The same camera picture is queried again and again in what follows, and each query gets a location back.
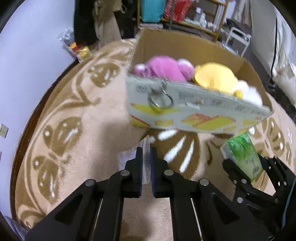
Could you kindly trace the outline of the green tissue pack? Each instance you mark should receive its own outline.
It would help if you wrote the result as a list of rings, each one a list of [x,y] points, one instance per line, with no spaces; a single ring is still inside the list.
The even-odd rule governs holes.
[[[250,181],[254,181],[263,171],[256,149],[247,133],[227,140],[220,148],[225,159],[231,159]]]

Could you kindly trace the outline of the purple plush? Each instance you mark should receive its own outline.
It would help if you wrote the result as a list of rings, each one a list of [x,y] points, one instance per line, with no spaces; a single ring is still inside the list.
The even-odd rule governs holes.
[[[149,184],[151,180],[151,164],[150,164],[150,136],[145,136],[136,146],[129,150],[119,152],[117,154],[118,169],[123,170],[127,161],[136,157],[137,148],[142,148],[143,161],[142,161],[142,184]]]

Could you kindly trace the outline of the white fluffy plush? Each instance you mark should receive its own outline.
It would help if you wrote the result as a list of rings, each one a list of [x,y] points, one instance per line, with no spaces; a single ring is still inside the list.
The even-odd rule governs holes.
[[[257,106],[263,105],[262,98],[257,89],[253,86],[249,86],[246,81],[238,80],[233,90],[234,96],[251,102]]]

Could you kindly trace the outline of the yellow plush toy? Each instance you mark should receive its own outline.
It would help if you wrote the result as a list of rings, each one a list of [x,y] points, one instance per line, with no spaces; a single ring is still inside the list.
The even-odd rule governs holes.
[[[237,88],[238,79],[232,70],[222,64],[206,63],[197,66],[193,82],[200,87],[243,98]]]

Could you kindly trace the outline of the pink plush bear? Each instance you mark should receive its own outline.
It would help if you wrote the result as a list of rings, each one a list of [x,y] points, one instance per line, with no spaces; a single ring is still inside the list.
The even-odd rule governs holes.
[[[141,77],[165,77],[169,81],[186,83],[193,78],[195,68],[187,59],[176,60],[169,56],[154,56],[146,63],[135,65],[133,73]]]

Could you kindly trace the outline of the beige patterned carpet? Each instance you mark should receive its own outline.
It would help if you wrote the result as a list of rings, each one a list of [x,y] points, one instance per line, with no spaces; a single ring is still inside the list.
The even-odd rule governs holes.
[[[148,130],[130,124],[125,77],[135,39],[112,42],[76,65],[55,87],[23,158],[15,190],[16,219],[33,228],[87,179],[119,170],[117,154],[149,135],[158,157],[185,178],[208,179],[228,198],[235,186],[222,167],[220,147],[230,135]],[[295,124],[267,94],[274,113],[248,129],[262,156],[277,156],[295,173]],[[173,240],[169,199],[151,184],[124,204],[120,240]]]

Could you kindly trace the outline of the cardboard box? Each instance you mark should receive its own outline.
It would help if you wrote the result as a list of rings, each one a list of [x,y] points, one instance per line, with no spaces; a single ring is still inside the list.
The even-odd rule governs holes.
[[[135,65],[159,55],[185,58],[194,66],[222,64],[239,80],[255,87],[263,105],[257,106],[193,83],[172,82],[165,77],[141,77],[133,73]],[[246,59],[218,44],[182,32],[145,29],[139,33],[129,59],[126,89],[130,123],[141,128],[235,134],[273,114],[262,82]]]

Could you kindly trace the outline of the white rack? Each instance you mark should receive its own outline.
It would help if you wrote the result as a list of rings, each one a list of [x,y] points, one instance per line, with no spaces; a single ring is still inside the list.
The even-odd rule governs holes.
[[[245,52],[247,51],[247,48],[249,47],[251,43],[252,36],[250,34],[247,34],[243,32],[242,30],[232,27],[227,33],[227,38],[224,44],[222,46],[230,51],[231,53],[235,55],[239,55],[240,57],[243,57]],[[244,45],[243,51],[239,54],[237,50],[234,50],[230,45],[228,45],[230,40],[236,40]]]

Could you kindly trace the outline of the yellow metal shelf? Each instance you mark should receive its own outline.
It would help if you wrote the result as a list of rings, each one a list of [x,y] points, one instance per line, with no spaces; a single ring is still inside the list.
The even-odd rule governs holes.
[[[139,29],[196,34],[217,42],[230,1],[137,1]]]

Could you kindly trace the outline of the wall socket upper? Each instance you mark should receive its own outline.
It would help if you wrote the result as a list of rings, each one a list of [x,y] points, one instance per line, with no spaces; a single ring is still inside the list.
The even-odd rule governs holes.
[[[0,136],[3,138],[6,138],[7,133],[8,133],[8,127],[5,126],[3,123],[0,124]]]

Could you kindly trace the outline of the snack bag by wall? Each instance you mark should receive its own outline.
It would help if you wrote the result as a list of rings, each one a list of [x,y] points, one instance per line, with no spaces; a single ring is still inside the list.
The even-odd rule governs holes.
[[[58,36],[58,39],[79,62],[83,62],[92,56],[92,52],[88,46],[76,43],[73,28],[65,28]]]

